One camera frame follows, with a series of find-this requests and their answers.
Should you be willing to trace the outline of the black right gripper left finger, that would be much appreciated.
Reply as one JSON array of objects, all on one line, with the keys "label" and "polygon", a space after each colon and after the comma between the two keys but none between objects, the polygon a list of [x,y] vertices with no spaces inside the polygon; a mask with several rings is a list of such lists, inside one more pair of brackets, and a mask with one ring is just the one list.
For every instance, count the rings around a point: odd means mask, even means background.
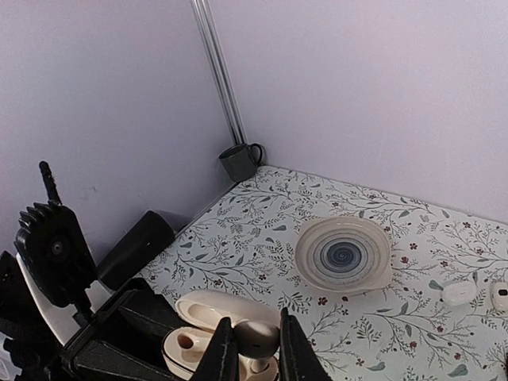
[{"label": "black right gripper left finger", "polygon": [[238,343],[231,319],[223,317],[190,381],[235,381],[238,379]]}]

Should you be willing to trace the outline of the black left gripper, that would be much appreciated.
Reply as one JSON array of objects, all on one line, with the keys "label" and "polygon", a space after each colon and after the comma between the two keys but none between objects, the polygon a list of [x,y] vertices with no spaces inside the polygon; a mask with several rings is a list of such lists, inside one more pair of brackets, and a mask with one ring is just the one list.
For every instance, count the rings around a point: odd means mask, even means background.
[{"label": "black left gripper", "polygon": [[48,362],[50,380],[179,380],[162,354],[167,334],[185,327],[142,278],[125,283]]}]

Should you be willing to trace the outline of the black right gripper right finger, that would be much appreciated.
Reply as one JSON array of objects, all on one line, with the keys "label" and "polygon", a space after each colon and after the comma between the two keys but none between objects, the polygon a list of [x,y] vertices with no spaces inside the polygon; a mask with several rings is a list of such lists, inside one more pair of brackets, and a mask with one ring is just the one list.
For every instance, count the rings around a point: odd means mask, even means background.
[{"label": "black right gripper right finger", "polygon": [[280,314],[279,374],[285,381],[331,381],[298,319],[282,308]]}]

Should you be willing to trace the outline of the white wireless earbud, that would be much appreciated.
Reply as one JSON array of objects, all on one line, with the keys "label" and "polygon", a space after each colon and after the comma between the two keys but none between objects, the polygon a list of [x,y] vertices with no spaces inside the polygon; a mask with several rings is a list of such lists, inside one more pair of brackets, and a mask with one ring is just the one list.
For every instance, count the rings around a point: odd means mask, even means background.
[{"label": "white wireless earbud", "polygon": [[279,349],[279,327],[261,321],[242,321],[234,326],[233,332],[239,354],[248,358],[249,370],[254,374],[267,370]]}]

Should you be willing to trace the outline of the white earbuds charging case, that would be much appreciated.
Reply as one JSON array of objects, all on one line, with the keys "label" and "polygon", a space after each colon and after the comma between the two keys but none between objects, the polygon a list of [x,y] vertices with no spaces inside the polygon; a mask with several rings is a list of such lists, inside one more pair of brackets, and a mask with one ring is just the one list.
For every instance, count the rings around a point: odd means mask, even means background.
[{"label": "white earbuds charging case", "polygon": [[[233,328],[242,321],[261,321],[280,329],[280,316],[276,310],[220,291],[200,290],[185,294],[175,302],[175,312],[189,325],[171,330],[164,338],[161,352],[169,371],[185,380],[194,374],[222,318],[229,317]],[[239,354],[239,371],[241,380],[279,378],[275,355],[267,370],[254,374],[249,370],[248,358]]]}]

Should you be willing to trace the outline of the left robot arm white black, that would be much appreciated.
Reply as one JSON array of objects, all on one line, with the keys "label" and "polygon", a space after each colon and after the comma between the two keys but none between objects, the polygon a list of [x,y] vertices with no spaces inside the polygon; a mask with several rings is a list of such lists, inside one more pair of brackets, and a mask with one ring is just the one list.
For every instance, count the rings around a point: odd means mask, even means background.
[{"label": "left robot arm white black", "polygon": [[12,380],[176,380],[160,354],[181,319],[142,278],[121,286],[89,322],[58,341],[18,262],[1,254],[1,378]]}]

